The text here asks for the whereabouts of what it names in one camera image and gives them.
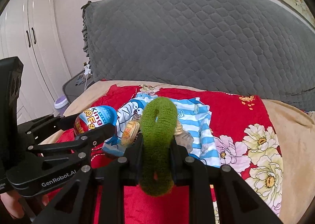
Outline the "person left hand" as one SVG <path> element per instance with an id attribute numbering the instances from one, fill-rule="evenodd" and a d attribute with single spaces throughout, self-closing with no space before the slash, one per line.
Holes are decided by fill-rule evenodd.
<path id="1" fill-rule="evenodd" d="M 13 219 L 22 219 L 25 215 L 23 206 L 19 203 L 20 198 L 21 196 L 15 190 L 1 194 L 1 201 Z"/>

